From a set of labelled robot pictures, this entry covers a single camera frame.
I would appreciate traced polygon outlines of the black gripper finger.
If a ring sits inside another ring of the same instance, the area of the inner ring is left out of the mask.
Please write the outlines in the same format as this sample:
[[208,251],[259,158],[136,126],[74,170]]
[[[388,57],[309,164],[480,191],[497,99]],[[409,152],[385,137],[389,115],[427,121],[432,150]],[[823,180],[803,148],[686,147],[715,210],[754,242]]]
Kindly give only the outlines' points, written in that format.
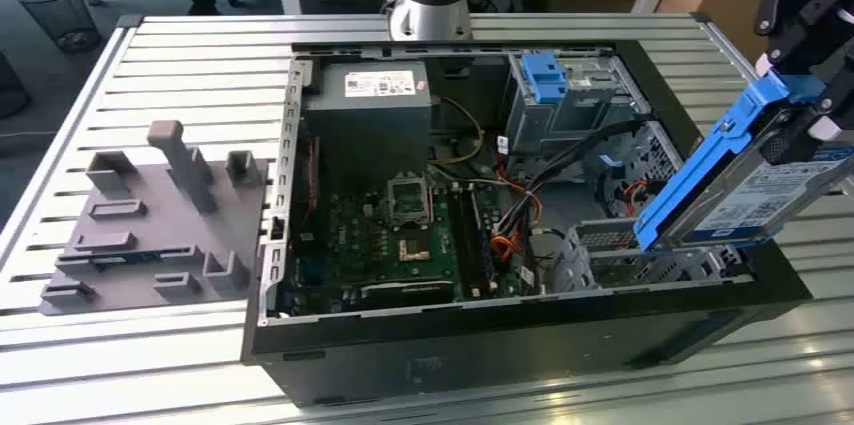
[[759,1],[754,32],[767,39],[767,50],[755,62],[759,76],[764,76],[772,66],[784,74],[807,74],[831,53],[822,32],[814,31],[814,26],[800,20],[800,11],[808,2]]
[[824,62],[852,37],[852,19],[843,14],[851,8],[852,0],[804,0],[799,6],[798,55],[804,68]]

